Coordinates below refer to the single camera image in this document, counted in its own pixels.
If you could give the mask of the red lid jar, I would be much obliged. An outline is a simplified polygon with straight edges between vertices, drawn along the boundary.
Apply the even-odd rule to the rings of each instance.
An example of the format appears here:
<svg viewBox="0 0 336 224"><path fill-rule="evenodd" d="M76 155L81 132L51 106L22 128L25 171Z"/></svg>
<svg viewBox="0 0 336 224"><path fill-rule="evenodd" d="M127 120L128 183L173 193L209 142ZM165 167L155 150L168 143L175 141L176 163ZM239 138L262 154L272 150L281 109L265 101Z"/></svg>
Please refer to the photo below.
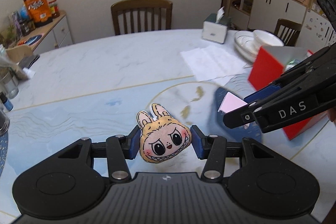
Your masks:
<svg viewBox="0 0 336 224"><path fill-rule="evenodd" d="M57 18L58 16L60 16L57 0L50 1L49 8L50 8L52 18Z"/></svg>

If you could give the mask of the white ceramic bowl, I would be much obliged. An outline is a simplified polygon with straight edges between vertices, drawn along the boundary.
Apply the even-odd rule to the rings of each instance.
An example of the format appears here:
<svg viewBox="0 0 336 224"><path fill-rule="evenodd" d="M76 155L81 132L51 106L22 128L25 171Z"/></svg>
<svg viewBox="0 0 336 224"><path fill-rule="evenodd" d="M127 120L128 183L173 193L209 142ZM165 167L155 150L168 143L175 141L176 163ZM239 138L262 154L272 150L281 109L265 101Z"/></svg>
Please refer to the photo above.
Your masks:
<svg viewBox="0 0 336 224"><path fill-rule="evenodd" d="M254 37L254 48L256 51L259 51L259 49L262 46L276 46L281 47L284 45L284 43L274 34L271 34L270 32L263 31L263 30L254 30L253 32Z"/></svg>

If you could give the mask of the plush monster face toy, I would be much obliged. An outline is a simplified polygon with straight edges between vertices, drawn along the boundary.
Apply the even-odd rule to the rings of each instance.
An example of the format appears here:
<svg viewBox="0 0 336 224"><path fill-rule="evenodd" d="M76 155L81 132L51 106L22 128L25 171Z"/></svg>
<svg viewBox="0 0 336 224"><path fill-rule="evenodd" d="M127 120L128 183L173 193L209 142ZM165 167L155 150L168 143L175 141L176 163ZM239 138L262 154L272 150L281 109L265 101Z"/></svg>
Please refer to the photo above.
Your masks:
<svg viewBox="0 0 336 224"><path fill-rule="evenodd" d="M192 142L190 129L175 119L158 103L150 106L151 113L139 111L137 123L141 130L139 152L141 157L158 164L180 154Z"/></svg>

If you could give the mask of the wooden chair at right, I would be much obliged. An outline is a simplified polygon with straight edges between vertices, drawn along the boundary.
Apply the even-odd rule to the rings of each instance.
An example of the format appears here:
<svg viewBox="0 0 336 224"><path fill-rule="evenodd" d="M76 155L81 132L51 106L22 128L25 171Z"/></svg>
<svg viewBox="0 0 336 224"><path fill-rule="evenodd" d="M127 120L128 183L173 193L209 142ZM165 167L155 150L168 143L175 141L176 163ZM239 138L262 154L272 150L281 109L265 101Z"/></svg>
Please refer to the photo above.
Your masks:
<svg viewBox="0 0 336 224"><path fill-rule="evenodd" d="M279 19L273 34L284 43L284 46L294 47L301 29L302 24L287 19Z"/></svg>

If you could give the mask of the pink sticky note pad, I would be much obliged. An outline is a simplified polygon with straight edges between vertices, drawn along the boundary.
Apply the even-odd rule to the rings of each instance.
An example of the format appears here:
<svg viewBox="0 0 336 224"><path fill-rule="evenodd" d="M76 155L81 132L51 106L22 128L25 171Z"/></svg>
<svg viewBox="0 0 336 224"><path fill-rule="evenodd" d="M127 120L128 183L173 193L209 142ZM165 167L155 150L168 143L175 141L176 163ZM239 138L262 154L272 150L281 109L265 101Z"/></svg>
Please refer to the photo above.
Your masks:
<svg viewBox="0 0 336 224"><path fill-rule="evenodd" d="M222 102L219 105L218 113L226 115L229 112L232 112L240 107L247 105L243 99L239 98L238 96L234 95L231 92L226 93ZM237 122L234 118L223 118L223 122L226 127L229 128L236 128Z"/></svg>

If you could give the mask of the white paper sheet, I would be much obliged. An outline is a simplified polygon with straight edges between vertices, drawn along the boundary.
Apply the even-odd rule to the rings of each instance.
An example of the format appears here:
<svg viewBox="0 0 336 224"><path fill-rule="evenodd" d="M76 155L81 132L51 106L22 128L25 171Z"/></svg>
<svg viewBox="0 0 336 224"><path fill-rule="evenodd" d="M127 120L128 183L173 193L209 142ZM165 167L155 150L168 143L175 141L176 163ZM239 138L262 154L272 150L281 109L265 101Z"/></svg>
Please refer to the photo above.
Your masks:
<svg viewBox="0 0 336 224"><path fill-rule="evenodd" d="M183 51L181 56L198 82L214 82L220 86L249 68L239 56L216 46Z"/></svg>

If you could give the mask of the green white tissue box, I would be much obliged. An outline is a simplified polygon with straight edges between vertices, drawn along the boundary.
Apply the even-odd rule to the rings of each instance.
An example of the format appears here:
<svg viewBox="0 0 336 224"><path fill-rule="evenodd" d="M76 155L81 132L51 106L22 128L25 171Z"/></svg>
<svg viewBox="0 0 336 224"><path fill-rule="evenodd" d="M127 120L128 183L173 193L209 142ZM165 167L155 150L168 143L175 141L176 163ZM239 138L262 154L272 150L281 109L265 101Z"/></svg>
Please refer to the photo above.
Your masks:
<svg viewBox="0 0 336 224"><path fill-rule="evenodd" d="M221 7L203 22L202 39L223 44L230 26L231 19L225 13L224 7Z"/></svg>

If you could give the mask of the white plate stack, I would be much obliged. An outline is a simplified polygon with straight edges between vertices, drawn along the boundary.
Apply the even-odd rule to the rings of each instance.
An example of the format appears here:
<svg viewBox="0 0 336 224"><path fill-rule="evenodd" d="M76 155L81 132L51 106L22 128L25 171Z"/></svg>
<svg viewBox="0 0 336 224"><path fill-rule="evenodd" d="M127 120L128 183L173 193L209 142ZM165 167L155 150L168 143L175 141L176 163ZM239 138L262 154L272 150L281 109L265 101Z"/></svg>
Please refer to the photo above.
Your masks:
<svg viewBox="0 0 336 224"><path fill-rule="evenodd" d="M251 31L238 31L234 34L235 48L251 63L254 63L258 54L255 47L255 37Z"/></svg>

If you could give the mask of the wooden box on table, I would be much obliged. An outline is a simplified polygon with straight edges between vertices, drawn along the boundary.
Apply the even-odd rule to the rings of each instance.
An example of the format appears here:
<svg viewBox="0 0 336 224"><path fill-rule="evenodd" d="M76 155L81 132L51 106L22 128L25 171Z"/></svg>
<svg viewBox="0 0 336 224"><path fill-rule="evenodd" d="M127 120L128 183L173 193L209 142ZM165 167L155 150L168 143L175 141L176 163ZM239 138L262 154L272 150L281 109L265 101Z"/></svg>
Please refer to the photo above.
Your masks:
<svg viewBox="0 0 336 224"><path fill-rule="evenodd" d="M9 59L15 63L20 62L25 57L33 55L33 50L28 45L20 45L6 50Z"/></svg>

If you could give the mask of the drinking glass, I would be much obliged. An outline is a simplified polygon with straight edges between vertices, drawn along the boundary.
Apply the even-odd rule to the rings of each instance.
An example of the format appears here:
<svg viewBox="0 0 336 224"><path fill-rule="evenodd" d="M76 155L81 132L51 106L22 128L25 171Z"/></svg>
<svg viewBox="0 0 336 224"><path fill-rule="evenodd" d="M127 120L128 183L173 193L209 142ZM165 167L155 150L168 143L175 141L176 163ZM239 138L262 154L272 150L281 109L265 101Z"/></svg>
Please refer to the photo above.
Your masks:
<svg viewBox="0 0 336 224"><path fill-rule="evenodd" d="M13 99L18 95L18 86L15 84L10 72L7 72L4 76L2 76L1 84L4 87L8 98Z"/></svg>

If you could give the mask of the glass jar dark contents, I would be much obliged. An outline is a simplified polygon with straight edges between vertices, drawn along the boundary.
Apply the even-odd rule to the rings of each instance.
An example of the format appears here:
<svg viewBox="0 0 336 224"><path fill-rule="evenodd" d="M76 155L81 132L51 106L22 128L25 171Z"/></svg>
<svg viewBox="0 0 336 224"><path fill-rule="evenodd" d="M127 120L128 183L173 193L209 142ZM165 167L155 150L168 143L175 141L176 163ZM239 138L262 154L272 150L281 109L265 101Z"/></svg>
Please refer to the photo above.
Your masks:
<svg viewBox="0 0 336 224"><path fill-rule="evenodd" d="M9 117L3 112L3 110L0 110L0 136L3 136L8 132L9 125Z"/></svg>

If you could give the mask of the orange snack bag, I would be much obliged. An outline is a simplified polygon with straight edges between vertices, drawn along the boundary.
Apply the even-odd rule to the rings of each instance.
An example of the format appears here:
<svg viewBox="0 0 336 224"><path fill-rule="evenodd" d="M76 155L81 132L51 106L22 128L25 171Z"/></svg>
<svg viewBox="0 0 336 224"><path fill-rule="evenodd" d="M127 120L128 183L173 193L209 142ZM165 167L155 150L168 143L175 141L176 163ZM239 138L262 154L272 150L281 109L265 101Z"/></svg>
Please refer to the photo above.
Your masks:
<svg viewBox="0 0 336 224"><path fill-rule="evenodd" d="M52 22L52 14L47 0L23 0L23 2L36 28Z"/></svg>

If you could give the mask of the white sideboard cabinet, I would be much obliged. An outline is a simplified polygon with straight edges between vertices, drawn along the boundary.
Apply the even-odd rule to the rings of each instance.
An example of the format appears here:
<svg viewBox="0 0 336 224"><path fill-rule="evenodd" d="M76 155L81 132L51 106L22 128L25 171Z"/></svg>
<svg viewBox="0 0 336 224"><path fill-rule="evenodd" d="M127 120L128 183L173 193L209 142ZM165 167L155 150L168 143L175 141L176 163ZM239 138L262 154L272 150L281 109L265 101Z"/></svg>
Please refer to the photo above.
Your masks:
<svg viewBox="0 0 336 224"><path fill-rule="evenodd" d="M61 47L71 46L74 44L72 34L68 25L67 14L60 11L60 16L45 26L36 28L27 36L21 38L18 44L26 42L28 39L41 35L41 38L30 45L33 53L41 54Z"/></svg>

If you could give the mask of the small blue bottle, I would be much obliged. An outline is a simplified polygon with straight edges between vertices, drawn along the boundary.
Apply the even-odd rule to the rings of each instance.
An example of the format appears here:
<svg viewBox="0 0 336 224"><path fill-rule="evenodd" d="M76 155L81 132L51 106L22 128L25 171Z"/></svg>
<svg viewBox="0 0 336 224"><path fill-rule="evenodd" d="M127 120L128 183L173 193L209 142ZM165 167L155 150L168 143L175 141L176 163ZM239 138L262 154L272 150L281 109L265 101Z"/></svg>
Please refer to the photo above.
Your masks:
<svg viewBox="0 0 336 224"><path fill-rule="evenodd" d="M8 111L13 110L14 106L4 92L0 92L0 100Z"/></svg>

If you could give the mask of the blue patterned table mat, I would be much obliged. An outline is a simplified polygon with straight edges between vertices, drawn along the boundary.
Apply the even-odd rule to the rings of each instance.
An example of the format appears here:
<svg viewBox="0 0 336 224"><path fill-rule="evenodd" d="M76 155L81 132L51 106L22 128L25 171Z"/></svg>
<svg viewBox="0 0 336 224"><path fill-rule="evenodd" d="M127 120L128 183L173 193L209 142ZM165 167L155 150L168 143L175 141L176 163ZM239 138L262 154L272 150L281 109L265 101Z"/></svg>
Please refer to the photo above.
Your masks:
<svg viewBox="0 0 336 224"><path fill-rule="evenodd" d="M254 138L311 172L321 188L313 215L323 220L335 202L335 125L323 118L292 140L282 130L268 134L256 128L228 130L220 125L218 88L219 84L187 77L66 99L60 92L46 97L38 90L31 97L19 93L8 113L10 127L3 143L7 156L1 174L1 223L11 223L19 215L11 194L19 174L81 137L98 142L128 134L136 114L149 110L153 102L207 135L222 135L229 141Z"/></svg>

